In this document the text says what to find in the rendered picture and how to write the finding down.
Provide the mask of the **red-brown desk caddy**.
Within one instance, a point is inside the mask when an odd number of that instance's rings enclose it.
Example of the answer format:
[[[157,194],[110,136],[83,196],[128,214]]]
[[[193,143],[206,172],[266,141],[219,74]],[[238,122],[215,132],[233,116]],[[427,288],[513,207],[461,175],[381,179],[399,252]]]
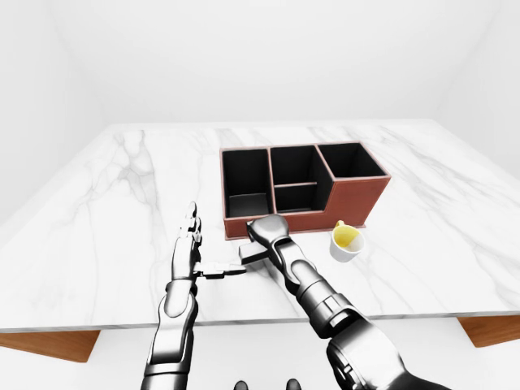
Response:
[[[273,214],[290,232],[322,232],[339,220],[363,227],[391,179],[360,141],[221,149],[220,166],[229,240]]]

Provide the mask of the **brown wooden table support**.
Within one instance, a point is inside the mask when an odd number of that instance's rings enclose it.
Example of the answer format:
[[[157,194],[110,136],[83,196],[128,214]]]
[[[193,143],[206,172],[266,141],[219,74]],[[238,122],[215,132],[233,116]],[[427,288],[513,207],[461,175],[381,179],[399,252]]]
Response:
[[[0,346],[71,362],[87,362],[100,331],[0,333]]]
[[[457,320],[476,348],[520,339],[520,314],[457,317]]]

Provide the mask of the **silver robot left hand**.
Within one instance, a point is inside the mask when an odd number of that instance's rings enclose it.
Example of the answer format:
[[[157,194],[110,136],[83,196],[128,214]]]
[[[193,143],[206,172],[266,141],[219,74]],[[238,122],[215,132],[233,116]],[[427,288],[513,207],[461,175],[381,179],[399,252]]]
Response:
[[[188,204],[186,215],[180,226],[171,262],[172,280],[222,279],[227,275],[241,275],[244,266],[232,263],[201,262],[202,221],[197,215],[197,203]]]

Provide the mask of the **white mug yellow inside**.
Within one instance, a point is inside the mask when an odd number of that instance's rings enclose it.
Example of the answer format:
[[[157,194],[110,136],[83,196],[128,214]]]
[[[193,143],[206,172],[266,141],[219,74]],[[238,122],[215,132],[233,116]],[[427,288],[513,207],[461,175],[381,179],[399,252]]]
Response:
[[[339,220],[331,231],[330,255],[338,262],[349,262],[366,246],[360,230]]]

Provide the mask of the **silver robot right hand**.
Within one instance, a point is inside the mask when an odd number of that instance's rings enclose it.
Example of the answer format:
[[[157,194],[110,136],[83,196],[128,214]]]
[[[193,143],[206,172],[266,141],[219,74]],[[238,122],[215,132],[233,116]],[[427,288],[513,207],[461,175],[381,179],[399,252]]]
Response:
[[[276,253],[275,244],[288,237],[286,219],[281,215],[271,214],[247,222],[246,227],[250,242],[239,247],[241,264],[246,265],[268,258],[276,267],[280,267],[282,260]]]

